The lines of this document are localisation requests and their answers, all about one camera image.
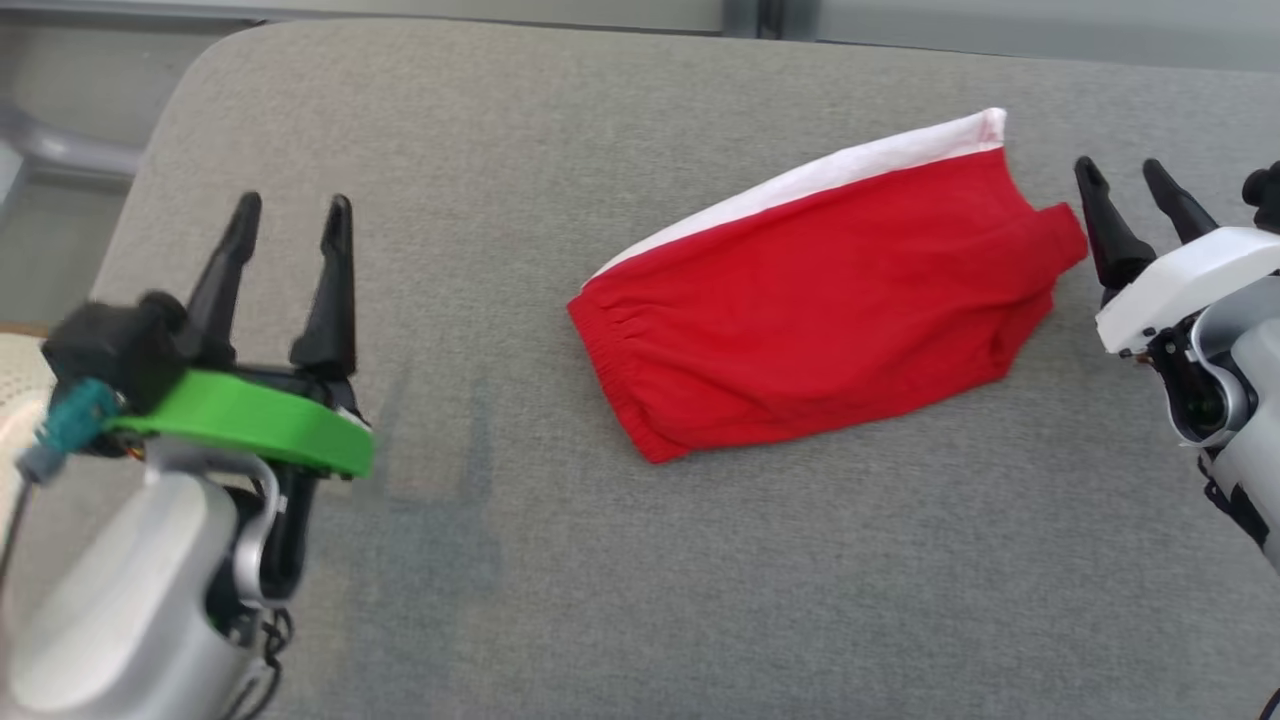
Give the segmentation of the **grey metal tube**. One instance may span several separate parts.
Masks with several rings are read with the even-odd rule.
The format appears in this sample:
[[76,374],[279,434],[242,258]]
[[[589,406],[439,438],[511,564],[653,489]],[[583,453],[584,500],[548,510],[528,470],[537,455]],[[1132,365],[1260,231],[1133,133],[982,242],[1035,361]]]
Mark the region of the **grey metal tube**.
[[143,149],[76,133],[40,120],[10,99],[0,99],[0,143],[18,156],[59,170],[132,178]]

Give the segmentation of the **red and white shirt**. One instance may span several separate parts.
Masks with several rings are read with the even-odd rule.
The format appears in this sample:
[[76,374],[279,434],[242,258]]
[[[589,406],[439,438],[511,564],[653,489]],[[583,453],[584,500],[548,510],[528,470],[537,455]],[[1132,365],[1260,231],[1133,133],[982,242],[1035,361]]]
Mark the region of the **red and white shirt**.
[[611,259],[567,311],[653,464],[914,413],[1002,379],[1087,255],[1004,109],[838,150]]

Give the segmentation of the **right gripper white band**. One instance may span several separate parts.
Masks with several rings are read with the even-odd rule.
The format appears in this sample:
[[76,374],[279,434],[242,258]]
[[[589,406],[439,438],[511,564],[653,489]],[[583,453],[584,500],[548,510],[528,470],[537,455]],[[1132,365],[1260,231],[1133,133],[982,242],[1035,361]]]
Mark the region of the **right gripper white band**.
[[1143,177],[1158,210],[1185,245],[1160,258],[1125,222],[1094,160],[1080,156],[1073,170],[1094,272],[1103,288],[1102,309],[1094,319],[1107,354],[1135,354],[1147,346],[1147,331],[1165,331],[1280,270],[1280,234],[1220,228],[1156,158],[1144,160]]

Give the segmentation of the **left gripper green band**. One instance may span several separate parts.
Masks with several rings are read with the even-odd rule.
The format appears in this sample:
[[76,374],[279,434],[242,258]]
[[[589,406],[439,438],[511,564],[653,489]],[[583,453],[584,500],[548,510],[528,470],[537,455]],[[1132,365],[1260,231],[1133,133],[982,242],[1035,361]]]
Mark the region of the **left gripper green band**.
[[[262,213],[260,193],[239,196],[218,246],[186,305],[193,365],[236,364],[230,331],[244,266],[252,259]],[[357,370],[355,218],[347,196],[332,197],[323,228],[323,269],[291,364],[324,380]],[[148,414],[122,414],[106,429],[133,436],[174,436],[214,448],[255,454],[335,475],[367,477],[372,432],[347,413],[239,377],[188,370]]]

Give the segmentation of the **grey fabric sofa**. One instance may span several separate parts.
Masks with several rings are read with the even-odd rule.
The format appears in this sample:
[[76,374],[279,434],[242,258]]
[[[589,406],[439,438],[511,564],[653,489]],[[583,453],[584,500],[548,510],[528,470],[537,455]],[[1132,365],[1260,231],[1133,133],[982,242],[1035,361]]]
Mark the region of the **grey fabric sofa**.
[[1253,720],[1280,578],[1069,272],[1005,380],[795,443],[640,459],[566,311],[653,231],[847,145],[1010,114],[1027,197],[1158,158],[1222,223],[1280,74],[442,20],[292,22],[187,68],[96,279],[187,293],[265,199],[236,345],[279,361],[355,205],[374,474],[325,484],[265,720]]

